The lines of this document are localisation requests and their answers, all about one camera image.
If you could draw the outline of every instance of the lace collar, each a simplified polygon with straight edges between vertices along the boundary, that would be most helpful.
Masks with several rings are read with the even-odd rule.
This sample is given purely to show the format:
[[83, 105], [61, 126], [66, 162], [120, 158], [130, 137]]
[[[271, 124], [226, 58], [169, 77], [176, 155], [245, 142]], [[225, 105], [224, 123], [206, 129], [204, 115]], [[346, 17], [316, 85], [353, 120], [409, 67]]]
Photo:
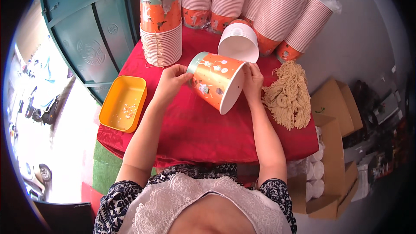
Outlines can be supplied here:
[[165, 234], [187, 206], [208, 192], [232, 201], [251, 221], [256, 233], [292, 233], [278, 204], [260, 191], [248, 190], [229, 177], [193, 179], [183, 173], [146, 186], [128, 207], [119, 233]]

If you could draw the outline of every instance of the yellow plastic tray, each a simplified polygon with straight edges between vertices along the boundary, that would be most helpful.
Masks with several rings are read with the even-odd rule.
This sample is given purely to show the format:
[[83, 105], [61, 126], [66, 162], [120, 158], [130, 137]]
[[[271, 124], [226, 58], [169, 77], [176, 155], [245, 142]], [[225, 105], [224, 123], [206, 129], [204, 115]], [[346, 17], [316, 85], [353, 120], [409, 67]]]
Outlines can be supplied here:
[[117, 77], [101, 108], [100, 123], [126, 133], [133, 132], [137, 128], [146, 96], [146, 81], [143, 78]]

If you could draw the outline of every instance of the cardboard box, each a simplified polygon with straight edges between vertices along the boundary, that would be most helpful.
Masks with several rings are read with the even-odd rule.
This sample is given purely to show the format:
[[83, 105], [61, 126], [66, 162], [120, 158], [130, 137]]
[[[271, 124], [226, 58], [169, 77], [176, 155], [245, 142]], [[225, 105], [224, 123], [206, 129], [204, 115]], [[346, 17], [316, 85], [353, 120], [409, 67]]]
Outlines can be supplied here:
[[358, 171], [354, 162], [344, 165], [344, 149], [337, 119], [318, 113], [314, 113], [313, 118], [315, 125], [322, 130], [322, 141], [325, 144], [322, 158], [325, 189], [321, 197], [306, 202], [306, 175], [288, 179], [292, 211], [308, 214], [311, 218], [337, 219], [356, 193]]
[[335, 117], [340, 123], [342, 137], [363, 127], [360, 113], [348, 85], [332, 77], [311, 96], [311, 110], [314, 114], [320, 113]]

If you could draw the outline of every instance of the teal metal door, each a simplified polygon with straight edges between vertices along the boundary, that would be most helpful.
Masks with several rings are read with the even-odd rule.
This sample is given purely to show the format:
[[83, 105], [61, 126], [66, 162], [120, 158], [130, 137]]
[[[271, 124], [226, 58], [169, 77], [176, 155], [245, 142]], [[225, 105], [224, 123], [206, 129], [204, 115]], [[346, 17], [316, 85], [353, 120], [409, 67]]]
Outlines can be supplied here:
[[102, 104], [137, 42], [125, 0], [41, 0], [41, 4], [63, 59]]

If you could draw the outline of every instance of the red tablecloth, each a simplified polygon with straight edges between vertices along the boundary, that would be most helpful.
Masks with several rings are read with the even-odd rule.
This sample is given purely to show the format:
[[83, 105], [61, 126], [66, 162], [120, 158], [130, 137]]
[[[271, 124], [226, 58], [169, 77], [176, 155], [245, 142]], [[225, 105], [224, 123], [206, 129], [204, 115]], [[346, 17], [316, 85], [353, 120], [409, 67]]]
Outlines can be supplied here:
[[[217, 52], [220, 35], [203, 30], [183, 29], [183, 53], [177, 62], [188, 65], [199, 52]], [[274, 57], [257, 61], [268, 86], [276, 77], [272, 70], [280, 66]], [[143, 56], [141, 41], [134, 47], [120, 75], [142, 77], [147, 83], [147, 98], [141, 117], [153, 98], [162, 68], [150, 67]], [[270, 121], [275, 128], [288, 161], [302, 159], [318, 150], [313, 119], [306, 128], [288, 131]], [[111, 153], [122, 158], [133, 133], [123, 133], [100, 125], [97, 140]], [[244, 94], [226, 115], [210, 106], [184, 85], [169, 105], [162, 125], [155, 167], [167, 167], [179, 163], [252, 163], [257, 162], [250, 109]]]

